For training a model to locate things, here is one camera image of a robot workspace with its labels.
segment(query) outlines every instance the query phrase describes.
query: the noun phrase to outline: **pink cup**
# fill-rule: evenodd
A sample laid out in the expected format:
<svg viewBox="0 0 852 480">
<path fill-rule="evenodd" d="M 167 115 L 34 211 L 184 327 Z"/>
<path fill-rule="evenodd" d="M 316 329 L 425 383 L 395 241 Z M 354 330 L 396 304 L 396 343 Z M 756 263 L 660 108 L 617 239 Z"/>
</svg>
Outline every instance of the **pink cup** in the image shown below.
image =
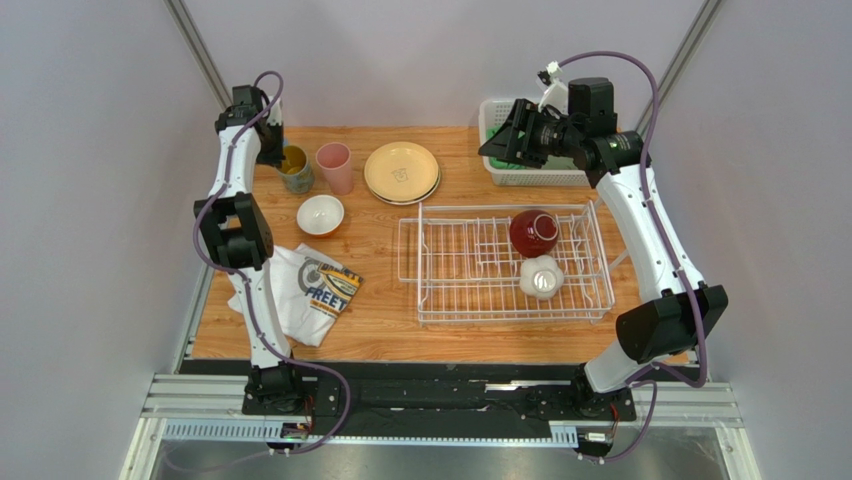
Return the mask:
<svg viewBox="0 0 852 480">
<path fill-rule="evenodd" d="M 346 195 L 355 188 L 352 153 L 342 143 L 326 143 L 317 150 L 317 165 L 331 187 L 331 193 Z"/>
</svg>

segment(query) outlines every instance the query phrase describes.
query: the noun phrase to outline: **cup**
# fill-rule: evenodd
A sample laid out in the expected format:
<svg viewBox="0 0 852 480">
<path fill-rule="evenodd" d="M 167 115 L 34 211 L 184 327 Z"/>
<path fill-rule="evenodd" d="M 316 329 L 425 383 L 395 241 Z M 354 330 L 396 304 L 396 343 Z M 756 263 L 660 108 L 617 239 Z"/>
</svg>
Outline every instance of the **cup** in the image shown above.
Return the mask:
<svg viewBox="0 0 852 480">
<path fill-rule="evenodd" d="M 535 258 L 556 246 L 559 223 L 543 210 L 525 210 L 509 224 L 509 240 L 521 255 Z"/>
<path fill-rule="evenodd" d="M 331 193 L 346 195 L 355 188 L 352 153 L 342 143 L 326 143 L 317 150 L 317 165 L 331 187 Z"/>
<path fill-rule="evenodd" d="M 314 186 L 314 172 L 305 151 L 295 145 L 284 147 L 284 161 L 278 167 L 278 175 L 287 190 L 307 193 Z"/>
</svg>

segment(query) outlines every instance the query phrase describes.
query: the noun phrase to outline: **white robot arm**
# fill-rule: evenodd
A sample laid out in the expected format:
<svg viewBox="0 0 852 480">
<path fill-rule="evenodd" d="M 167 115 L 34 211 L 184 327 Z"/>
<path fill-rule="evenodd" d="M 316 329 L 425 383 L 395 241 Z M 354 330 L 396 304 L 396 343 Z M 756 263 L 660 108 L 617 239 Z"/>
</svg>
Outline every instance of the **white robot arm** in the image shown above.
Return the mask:
<svg viewBox="0 0 852 480">
<path fill-rule="evenodd" d="M 256 86 L 233 90 L 234 104 L 216 121 L 222 146 L 216 180 L 209 197 L 195 203 L 196 229 L 209 257 L 198 245 L 198 232 L 196 250 L 228 274 L 237 292 L 251 343 L 246 398 L 280 414 L 301 406 L 300 377 L 291 368 L 299 362 L 291 359 L 272 296 L 272 232 L 252 195 L 255 166 L 284 160 L 280 90 L 271 103 Z M 229 225 L 233 219 L 238 222 Z"/>
<path fill-rule="evenodd" d="M 558 85 L 558 79 L 547 78 L 551 70 L 539 77 Z M 617 130 L 609 80 L 569 82 L 567 115 L 551 103 L 554 98 L 560 101 L 553 95 L 545 95 L 538 105 L 516 100 L 506 122 L 479 154 L 533 168 L 541 168 L 550 155 L 573 158 L 624 237 L 644 303 L 619 316 L 617 340 L 585 364 L 575 382 L 576 403 L 594 416 L 609 404 L 609 394 L 628 387 L 650 364 L 703 342 L 728 300 L 723 287 L 704 283 L 684 252 L 660 202 L 649 159 L 645 164 L 641 160 L 647 150 L 642 137 Z M 643 191 L 643 168 L 648 191 Z M 700 310 L 698 322 L 694 310 Z M 699 323 L 704 333 L 697 331 Z"/>
</svg>

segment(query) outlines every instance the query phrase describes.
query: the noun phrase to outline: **gray cup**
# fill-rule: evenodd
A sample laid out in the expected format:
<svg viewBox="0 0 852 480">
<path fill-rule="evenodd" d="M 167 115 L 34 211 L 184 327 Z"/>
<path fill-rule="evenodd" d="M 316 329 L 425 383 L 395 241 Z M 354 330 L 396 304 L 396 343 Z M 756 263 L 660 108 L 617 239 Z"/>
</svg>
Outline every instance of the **gray cup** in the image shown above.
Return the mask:
<svg viewBox="0 0 852 480">
<path fill-rule="evenodd" d="M 278 175 L 287 190 L 293 193 L 308 193 L 314 186 L 314 171 L 305 151 L 295 145 L 284 147 L 284 161 Z"/>
</svg>

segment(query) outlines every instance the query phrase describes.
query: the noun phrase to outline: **mug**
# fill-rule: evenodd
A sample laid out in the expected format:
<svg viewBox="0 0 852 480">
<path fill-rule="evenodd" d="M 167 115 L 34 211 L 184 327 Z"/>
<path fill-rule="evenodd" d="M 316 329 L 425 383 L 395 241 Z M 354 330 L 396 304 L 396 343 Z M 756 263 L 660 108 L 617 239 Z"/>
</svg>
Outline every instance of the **mug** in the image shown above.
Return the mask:
<svg viewBox="0 0 852 480">
<path fill-rule="evenodd" d="M 307 193 L 314 186 L 311 162 L 305 151 L 295 145 L 284 147 L 284 161 L 276 170 L 284 186 L 293 193 Z"/>
<path fill-rule="evenodd" d="M 535 258 L 549 252 L 559 241 L 559 223 L 544 210 L 525 210 L 509 224 L 509 240 L 521 255 Z"/>
</svg>

